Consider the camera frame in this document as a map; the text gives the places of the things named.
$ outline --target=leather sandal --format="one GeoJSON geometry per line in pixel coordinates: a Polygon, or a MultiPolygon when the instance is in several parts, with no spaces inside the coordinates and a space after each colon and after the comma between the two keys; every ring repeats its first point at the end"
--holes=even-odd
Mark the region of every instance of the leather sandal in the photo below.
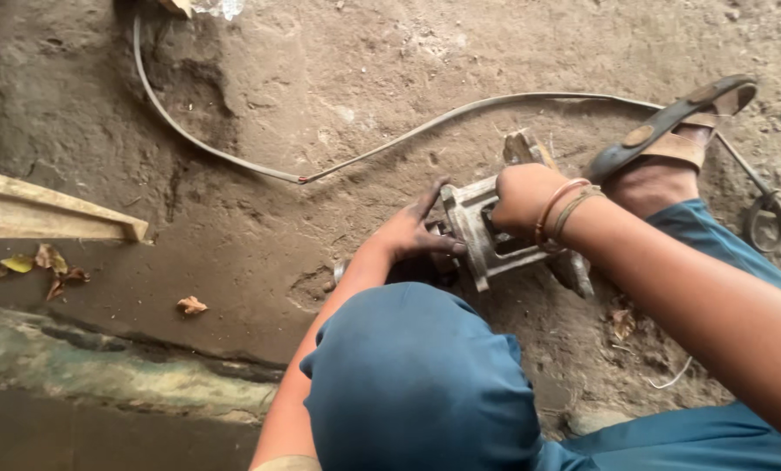
{"type": "Polygon", "coordinates": [[[672,132],[679,124],[716,127],[745,108],[756,95],[756,80],[748,75],[731,75],[703,86],[652,115],[619,143],[606,147],[584,169],[583,176],[593,184],[605,180],[641,155],[685,160],[701,169],[704,148],[672,132]],[[711,108],[714,113],[698,113],[711,108]]]}

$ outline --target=bracelet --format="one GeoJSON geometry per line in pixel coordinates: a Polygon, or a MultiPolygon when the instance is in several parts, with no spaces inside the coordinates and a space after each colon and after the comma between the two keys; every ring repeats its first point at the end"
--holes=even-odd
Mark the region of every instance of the bracelet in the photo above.
{"type": "Polygon", "coordinates": [[[570,203],[568,203],[568,205],[562,209],[562,212],[559,213],[559,217],[556,218],[556,226],[552,230],[551,239],[554,241],[559,240],[559,236],[562,235],[564,221],[568,220],[568,217],[570,217],[571,213],[573,213],[573,210],[576,209],[577,206],[579,206],[585,199],[591,198],[591,196],[602,196],[605,198],[605,195],[602,191],[600,191],[600,187],[598,185],[582,187],[580,190],[580,195],[572,199],[570,203]]]}
{"type": "Polygon", "coordinates": [[[591,185],[591,182],[587,178],[574,178],[572,180],[568,180],[562,186],[560,186],[559,189],[553,192],[553,194],[550,196],[550,199],[548,199],[547,203],[544,204],[542,213],[539,216],[539,221],[536,222],[536,244],[541,247],[543,251],[554,253],[562,250],[561,247],[558,246],[549,246],[548,237],[544,234],[544,223],[547,222],[547,218],[550,216],[550,211],[552,210],[553,205],[555,205],[556,202],[559,201],[559,199],[562,198],[564,194],[568,193],[568,191],[570,191],[572,188],[586,185],[591,185]]]}

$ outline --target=concrete ledge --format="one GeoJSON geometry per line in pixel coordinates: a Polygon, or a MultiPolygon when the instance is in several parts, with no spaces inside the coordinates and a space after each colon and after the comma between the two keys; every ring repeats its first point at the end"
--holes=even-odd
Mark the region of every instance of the concrete ledge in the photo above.
{"type": "Polygon", "coordinates": [[[260,423],[280,375],[260,365],[140,344],[0,308],[0,389],[260,423]]]}

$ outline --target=dirt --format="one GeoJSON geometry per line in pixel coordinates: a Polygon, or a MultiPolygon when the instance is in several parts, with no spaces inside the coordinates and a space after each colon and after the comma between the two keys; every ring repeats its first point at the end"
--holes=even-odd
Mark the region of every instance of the dirt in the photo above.
{"type": "MultiPolygon", "coordinates": [[[[246,3],[231,22],[149,15],[143,52],[168,112],[249,161],[312,174],[485,97],[668,103],[750,73],[758,99],[726,133],[781,188],[781,0],[246,3]]],[[[525,126],[576,174],[645,116],[600,102],[502,108],[299,187],[223,164],[160,120],[136,78],[132,12],[123,0],[0,1],[0,173],[148,220],[155,242],[56,242],[91,282],[45,303],[43,273],[8,276],[2,306],[284,363],[334,263],[434,177],[464,185],[495,174],[503,135],[525,126]],[[190,295],[209,310],[185,319],[175,303],[190,295]]],[[[714,214],[738,230],[752,184],[718,148],[701,181],[714,214]]],[[[35,243],[0,241],[0,258],[35,243]]],[[[772,261],[781,267],[781,252],[772,261]]],[[[575,408],[639,416],[730,400],[695,362],[672,388],[651,388],[646,378],[670,379],[687,356],[646,319],[623,345],[631,352],[611,347],[610,288],[588,304],[540,267],[491,285],[455,289],[496,330],[518,334],[552,437],[575,408]]]]}

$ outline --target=stone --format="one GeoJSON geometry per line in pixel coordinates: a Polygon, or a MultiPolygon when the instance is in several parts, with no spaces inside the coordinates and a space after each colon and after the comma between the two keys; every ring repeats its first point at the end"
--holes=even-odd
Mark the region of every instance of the stone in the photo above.
{"type": "Polygon", "coordinates": [[[634,417],[616,411],[576,411],[568,419],[573,434],[584,437],[605,427],[629,422],[634,417]]]}

